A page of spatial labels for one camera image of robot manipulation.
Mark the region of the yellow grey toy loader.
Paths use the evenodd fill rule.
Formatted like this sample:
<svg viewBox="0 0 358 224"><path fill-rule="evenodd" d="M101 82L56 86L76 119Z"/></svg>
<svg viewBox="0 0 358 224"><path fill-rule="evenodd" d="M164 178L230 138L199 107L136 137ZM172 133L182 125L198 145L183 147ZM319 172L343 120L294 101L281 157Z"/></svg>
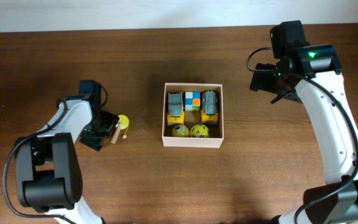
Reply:
<svg viewBox="0 0 358 224"><path fill-rule="evenodd" d="M218 124L218 98L214 91L205 91L201 97L200 121L204 124Z"/></svg>

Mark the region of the colourful puzzle cube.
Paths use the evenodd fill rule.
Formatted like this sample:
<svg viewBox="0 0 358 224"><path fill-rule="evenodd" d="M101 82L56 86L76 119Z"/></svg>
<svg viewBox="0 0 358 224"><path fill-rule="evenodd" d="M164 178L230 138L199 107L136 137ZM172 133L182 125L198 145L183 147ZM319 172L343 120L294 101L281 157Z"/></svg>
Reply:
<svg viewBox="0 0 358 224"><path fill-rule="evenodd" d="M201 93L197 91L185 92L185 111L199 111L201 107Z"/></svg>

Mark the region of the yellow ball blue letters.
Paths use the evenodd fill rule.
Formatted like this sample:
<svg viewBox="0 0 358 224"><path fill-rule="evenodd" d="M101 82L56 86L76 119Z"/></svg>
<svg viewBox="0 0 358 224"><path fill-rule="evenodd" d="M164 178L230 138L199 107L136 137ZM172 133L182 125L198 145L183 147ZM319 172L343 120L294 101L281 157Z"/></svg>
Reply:
<svg viewBox="0 0 358 224"><path fill-rule="evenodd" d="M196 124L190 129L191 138L209 138L209 128L204 124Z"/></svg>

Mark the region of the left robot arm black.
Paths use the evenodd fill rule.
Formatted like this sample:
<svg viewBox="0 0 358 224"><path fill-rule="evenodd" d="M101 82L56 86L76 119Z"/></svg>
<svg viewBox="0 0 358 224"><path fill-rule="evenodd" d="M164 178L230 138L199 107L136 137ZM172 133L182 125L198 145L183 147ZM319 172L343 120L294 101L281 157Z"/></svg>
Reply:
<svg viewBox="0 0 358 224"><path fill-rule="evenodd" d="M57 101L57 112L39 131L16 140L17 197L33 208L33 218L59 223L104 223L85 202L76 141L100 151L114 132L118 116L103 110L107 90L95 80L82 80L79 92Z"/></svg>

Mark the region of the yellow grey toy truck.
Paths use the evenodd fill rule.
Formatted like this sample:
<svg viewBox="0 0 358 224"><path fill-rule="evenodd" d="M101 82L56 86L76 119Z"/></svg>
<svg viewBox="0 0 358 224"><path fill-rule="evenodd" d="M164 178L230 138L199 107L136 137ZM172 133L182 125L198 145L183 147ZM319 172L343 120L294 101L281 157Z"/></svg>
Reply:
<svg viewBox="0 0 358 224"><path fill-rule="evenodd" d="M168 94L167 125L174 126L185 123L183 97L181 93Z"/></svg>

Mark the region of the yellow disc wooden handle toy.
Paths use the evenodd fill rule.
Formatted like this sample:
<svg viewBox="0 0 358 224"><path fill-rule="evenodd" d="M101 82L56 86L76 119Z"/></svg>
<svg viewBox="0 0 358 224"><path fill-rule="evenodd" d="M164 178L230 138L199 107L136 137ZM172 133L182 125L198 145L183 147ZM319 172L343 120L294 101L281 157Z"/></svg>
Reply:
<svg viewBox="0 0 358 224"><path fill-rule="evenodd" d="M119 137L121 137L122 139L127 138L127 131L129 129L130 124L129 118L124 114L120 114L118 117L119 121L117 122L116 128L110 139L111 144L116 144Z"/></svg>

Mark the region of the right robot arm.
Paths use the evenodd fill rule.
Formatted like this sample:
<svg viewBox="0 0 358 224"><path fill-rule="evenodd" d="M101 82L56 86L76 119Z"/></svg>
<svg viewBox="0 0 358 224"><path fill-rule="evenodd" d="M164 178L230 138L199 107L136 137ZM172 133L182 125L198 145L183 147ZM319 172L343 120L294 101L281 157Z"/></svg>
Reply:
<svg viewBox="0 0 358 224"><path fill-rule="evenodd" d="M323 160L325 184L304 192L296 210L274 223L353 223L358 221L358 130L349 108L342 65L332 45L311 45L300 21L270 30L276 64L258 63L250 89L276 100L302 103Z"/></svg>

